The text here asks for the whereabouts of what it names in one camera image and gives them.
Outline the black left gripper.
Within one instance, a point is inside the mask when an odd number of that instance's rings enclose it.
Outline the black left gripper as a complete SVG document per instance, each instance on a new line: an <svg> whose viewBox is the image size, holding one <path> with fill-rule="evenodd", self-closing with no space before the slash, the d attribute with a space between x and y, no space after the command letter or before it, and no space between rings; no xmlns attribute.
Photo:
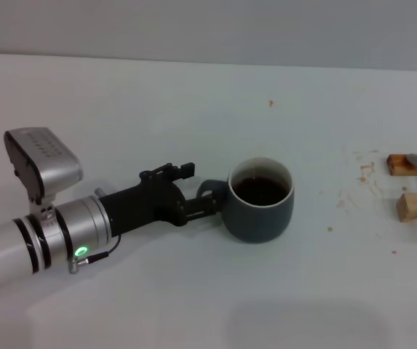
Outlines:
<svg viewBox="0 0 417 349"><path fill-rule="evenodd" d="M128 233L153 222L183 226L188 221L217 214L220 202L212 193L186 201L176 180L193 177L195 164L177 167L167 163L139 174L134 187L99 198L111 226L113 237Z"/></svg>

